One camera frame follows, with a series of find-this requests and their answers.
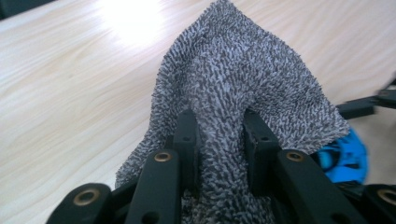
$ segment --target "blue plastic part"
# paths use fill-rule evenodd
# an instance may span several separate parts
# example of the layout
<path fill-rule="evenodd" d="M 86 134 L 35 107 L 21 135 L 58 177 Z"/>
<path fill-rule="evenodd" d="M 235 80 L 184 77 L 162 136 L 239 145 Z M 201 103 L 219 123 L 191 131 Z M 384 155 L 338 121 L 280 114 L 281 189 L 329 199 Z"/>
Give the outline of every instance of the blue plastic part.
<path fill-rule="evenodd" d="M 333 183 L 357 181 L 361 184 L 367 176 L 367 150 L 352 129 L 349 130 L 349 135 L 321 148 L 318 159 L 326 176 Z"/>

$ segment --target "black plastic part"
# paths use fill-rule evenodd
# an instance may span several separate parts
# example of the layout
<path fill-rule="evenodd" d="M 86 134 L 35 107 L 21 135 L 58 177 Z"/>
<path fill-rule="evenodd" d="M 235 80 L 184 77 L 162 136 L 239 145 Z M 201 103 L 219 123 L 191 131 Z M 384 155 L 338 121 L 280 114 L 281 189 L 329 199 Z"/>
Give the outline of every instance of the black plastic part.
<path fill-rule="evenodd" d="M 292 207 L 288 194 L 278 178 L 272 178 L 273 190 L 269 194 L 271 199 L 271 208 L 274 214 L 276 223 L 278 224 L 294 224 L 298 223 L 298 216 Z"/>
<path fill-rule="evenodd" d="M 361 197 L 362 213 L 371 223 L 396 223 L 396 188 L 368 185 Z"/>
<path fill-rule="evenodd" d="M 359 100 L 348 101 L 338 105 L 338 111 L 344 119 L 355 119 L 363 116 L 373 115 L 376 99 L 371 97 L 361 98 Z"/>
<path fill-rule="evenodd" d="M 182 190 L 188 189 L 195 198 L 198 197 L 199 187 L 199 145 L 200 136 L 195 115 L 192 110 L 185 110 L 177 117 L 173 149 L 180 157 Z"/>
<path fill-rule="evenodd" d="M 277 153 L 276 176 L 299 223 L 367 223 L 315 162 L 298 150 Z"/>
<path fill-rule="evenodd" d="M 134 197 L 139 177 L 136 177 L 122 185 L 121 187 L 113 190 L 112 192 L 112 208 L 114 212 L 112 224 L 124 223 L 125 218 L 129 211 L 129 205 Z"/>
<path fill-rule="evenodd" d="M 180 223 L 179 166 L 179 157 L 174 150 L 159 150 L 148 156 L 126 224 Z"/>
<path fill-rule="evenodd" d="M 281 147 L 274 133 L 254 111 L 246 111 L 243 125 L 249 189 L 255 196 L 264 196 L 268 194 L 271 164 Z"/>
<path fill-rule="evenodd" d="M 104 184 L 86 184 L 66 195 L 47 224 L 105 224 L 113 216 L 110 188 Z"/>
<path fill-rule="evenodd" d="M 376 96 L 377 105 L 396 109 L 396 78 Z"/>
<path fill-rule="evenodd" d="M 335 186 L 338 187 L 344 193 L 344 196 L 346 196 L 350 202 L 354 203 L 354 205 L 361 202 L 361 195 L 365 188 L 364 185 L 359 184 L 357 181 L 347 181 L 335 183 Z"/>
<path fill-rule="evenodd" d="M 0 10 L 8 18 L 35 7 L 40 7 L 54 0 L 0 0 Z"/>
<path fill-rule="evenodd" d="M 163 149 L 173 149 L 173 135 L 169 135 L 166 137 L 165 144 L 163 145 Z"/>

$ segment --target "wooden table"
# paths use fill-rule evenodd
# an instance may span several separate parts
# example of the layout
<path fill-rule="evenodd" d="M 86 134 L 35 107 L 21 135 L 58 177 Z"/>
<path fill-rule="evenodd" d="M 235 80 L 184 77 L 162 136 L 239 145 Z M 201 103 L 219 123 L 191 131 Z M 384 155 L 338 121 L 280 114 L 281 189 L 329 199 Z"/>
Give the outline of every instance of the wooden table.
<path fill-rule="evenodd" d="M 44 223 L 71 189 L 115 173 L 149 125 L 163 55 L 204 1 L 58 0 L 0 21 L 0 222 Z M 235 0 L 302 55 L 334 104 L 396 70 L 394 1 Z M 396 184 L 396 113 L 351 121 L 368 183 Z"/>

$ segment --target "gray knit fabric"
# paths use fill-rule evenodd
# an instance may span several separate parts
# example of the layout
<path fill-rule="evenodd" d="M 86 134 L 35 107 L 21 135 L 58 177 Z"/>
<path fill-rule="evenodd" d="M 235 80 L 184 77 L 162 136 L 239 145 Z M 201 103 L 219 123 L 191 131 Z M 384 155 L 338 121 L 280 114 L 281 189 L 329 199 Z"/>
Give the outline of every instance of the gray knit fabric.
<path fill-rule="evenodd" d="M 144 140 L 117 172 L 116 187 L 137 176 L 161 149 L 177 115 L 191 108 L 201 132 L 200 198 L 182 200 L 183 223 L 273 223 L 269 199 L 248 191 L 242 121 L 258 112 L 282 148 L 312 153 L 348 133 L 299 55 L 219 0 L 163 58 Z"/>

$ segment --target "brass insert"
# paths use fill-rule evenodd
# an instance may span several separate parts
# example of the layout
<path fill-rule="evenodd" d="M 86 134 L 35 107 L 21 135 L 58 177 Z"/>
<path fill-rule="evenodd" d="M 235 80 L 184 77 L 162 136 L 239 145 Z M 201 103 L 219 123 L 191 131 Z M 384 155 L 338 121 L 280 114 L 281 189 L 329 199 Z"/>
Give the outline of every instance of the brass insert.
<path fill-rule="evenodd" d="M 376 193 L 385 202 L 396 205 L 396 191 L 391 189 L 379 189 Z"/>
<path fill-rule="evenodd" d="M 155 155 L 154 160 L 155 161 L 170 161 L 172 159 L 171 154 L 167 152 L 160 152 Z"/>
<path fill-rule="evenodd" d="M 85 189 L 75 197 L 73 203 L 77 206 L 85 206 L 96 201 L 99 195 L 98 189 Z"/>
<path fill-rule="evenodd" d="M 288 152 L 286 154 L 286 158 L 288 158 L 291 161 L 303 161 L 304 160 L 304 156 L 298 152 Z"/>

